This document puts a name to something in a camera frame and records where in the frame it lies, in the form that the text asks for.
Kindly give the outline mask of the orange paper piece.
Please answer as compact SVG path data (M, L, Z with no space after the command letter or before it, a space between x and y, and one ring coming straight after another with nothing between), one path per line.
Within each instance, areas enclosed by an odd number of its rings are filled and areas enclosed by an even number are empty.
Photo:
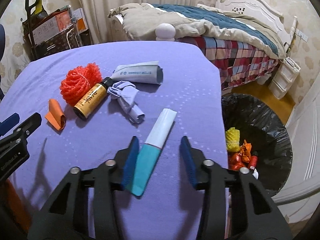
M55 99L48 101L48 113L45 115L45 119L52 125L57 131L61 131L65 128L66 117L59 102Z

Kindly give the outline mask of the red foam net ball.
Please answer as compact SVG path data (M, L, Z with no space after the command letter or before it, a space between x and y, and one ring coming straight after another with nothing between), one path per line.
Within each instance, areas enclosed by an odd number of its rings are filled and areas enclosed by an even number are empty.
M96 84L103 80L100 68L95 63L70 70L61 81L60 94L70 106L76 103Z

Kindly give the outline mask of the lavender tissue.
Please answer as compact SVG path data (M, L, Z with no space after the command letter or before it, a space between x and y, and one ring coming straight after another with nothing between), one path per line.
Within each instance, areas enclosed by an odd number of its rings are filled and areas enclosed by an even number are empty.
M118 81L107 89L112 100L117 100L121 109L134 124L144 121L145 114L135 102L139 90L129 81Z

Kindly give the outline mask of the red orange trash pile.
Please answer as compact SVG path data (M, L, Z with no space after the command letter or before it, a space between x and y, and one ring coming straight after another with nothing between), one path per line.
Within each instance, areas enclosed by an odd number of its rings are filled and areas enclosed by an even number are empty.
M228 153L228 168L238 171L240 168L246 167L254 172L258 163L258 153L252 152L252 145L244 140L238 152Z

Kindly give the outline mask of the black trash bin bag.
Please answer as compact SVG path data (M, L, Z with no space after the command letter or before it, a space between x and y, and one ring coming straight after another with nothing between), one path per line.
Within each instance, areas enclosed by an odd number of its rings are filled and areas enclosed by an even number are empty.
M257 152L258 179L273 197L285 185L292 167L292 146L285 125L276 113L256 97L228 94L221 99L225 130L240 131L240 143Z

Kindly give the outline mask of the white wardrobe door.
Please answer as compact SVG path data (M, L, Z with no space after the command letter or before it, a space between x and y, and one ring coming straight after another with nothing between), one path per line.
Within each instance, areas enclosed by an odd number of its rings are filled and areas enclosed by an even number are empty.
M319 204L319 76L286 124L293 158L289 177L272 199L288 223L309 219Z

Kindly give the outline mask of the purple table cloth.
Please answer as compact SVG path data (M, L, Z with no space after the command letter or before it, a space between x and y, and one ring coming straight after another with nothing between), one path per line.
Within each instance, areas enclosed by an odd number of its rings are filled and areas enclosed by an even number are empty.
M88 63L103 77L117 66L157 61L163 69L160 86L138 84L136 104L144 121L132 124L117 101L107 98L85 121L79 119L60 93L67 73ZM180 42L111 42L67 50L30 63L1 102L1 119L13 113L24 121L33 113L45 116L48 101L56 99L67 118L57 132L46 121L28 138L29 159L10 180L31 216L70 168L87 170L114 157L132 137L141 144L165 108L177 113L144 194L117 192L121 227L126 239L195 239L203 192L188 181L179 153L181 137L204 155L227 166L225 129L221 114L219 70L196 46Z

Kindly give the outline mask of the brown yellow label bottle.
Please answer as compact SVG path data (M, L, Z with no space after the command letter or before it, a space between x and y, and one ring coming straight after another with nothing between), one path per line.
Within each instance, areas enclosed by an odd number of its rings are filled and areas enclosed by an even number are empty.
M114 84L110 77L104 78L96 83L73 107L75 114L81 119L86 120L90 114L107 97L107 90Z

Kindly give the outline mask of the yellow foam net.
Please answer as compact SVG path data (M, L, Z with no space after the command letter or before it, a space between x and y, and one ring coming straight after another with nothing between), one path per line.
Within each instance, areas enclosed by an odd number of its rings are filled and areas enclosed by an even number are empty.
M240 131L235 127L231 127L225 131L226 147L228 152L240 151Z

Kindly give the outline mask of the white grey flat package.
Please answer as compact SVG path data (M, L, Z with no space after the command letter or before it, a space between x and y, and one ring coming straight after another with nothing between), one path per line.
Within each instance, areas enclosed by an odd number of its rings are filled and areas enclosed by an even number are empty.
M114 81L130 81L161 85L163 69L158 61L119 65L111 75Z

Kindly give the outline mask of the beige blue quilt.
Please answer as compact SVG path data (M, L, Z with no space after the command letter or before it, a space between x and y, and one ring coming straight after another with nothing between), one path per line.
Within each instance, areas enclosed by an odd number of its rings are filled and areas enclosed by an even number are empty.
M168 23L175 38L214 37L238 41L264 51L272 59L283 59L285 48L278 34L254 17L215 7L177 4L128 3L112 9L109 17L121 15L123 28L131 40L155 40L156 28Z

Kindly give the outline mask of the white plastic drawer unit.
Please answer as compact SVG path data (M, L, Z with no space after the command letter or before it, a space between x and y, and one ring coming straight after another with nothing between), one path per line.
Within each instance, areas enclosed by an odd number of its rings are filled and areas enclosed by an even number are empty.
M268 88L278 100L289 91L300 73L300 66L290 57L283 59Z

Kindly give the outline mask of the plaid bed sheet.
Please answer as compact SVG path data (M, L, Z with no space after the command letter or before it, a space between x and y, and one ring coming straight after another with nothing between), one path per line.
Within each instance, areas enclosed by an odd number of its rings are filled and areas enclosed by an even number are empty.
M244 42L219 40L214 37L183 37L178 42L197 46L219 69L221 89L227 90L255 81L273 72L279 60Z

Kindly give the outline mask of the wall socket strip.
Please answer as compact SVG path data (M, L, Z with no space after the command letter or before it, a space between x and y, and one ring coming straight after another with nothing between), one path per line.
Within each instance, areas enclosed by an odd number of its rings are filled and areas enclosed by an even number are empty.
M306 36L301 30L296 29L295 34L299 36L304 42L308 41L308 36Z

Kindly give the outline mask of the white wooden bed frame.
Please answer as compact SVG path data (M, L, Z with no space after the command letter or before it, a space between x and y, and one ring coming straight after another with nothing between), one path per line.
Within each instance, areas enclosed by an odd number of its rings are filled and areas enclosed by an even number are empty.
M224 11L236 12L240 15L247 15L260 20L271 27L280 37L285 48L285 59L287 52L291 47L291 43L296 31L297 24L293 22L290 30L286 30L282 23L282 14L273 9L264 0L217 0L214 6L217 9ZM112 25L112 37L115 41L131 41L123 28L123 17L115 15L109 17ZM177 41L175 38L175 28L168 24L162 23L156 28L156 38L158 41Z

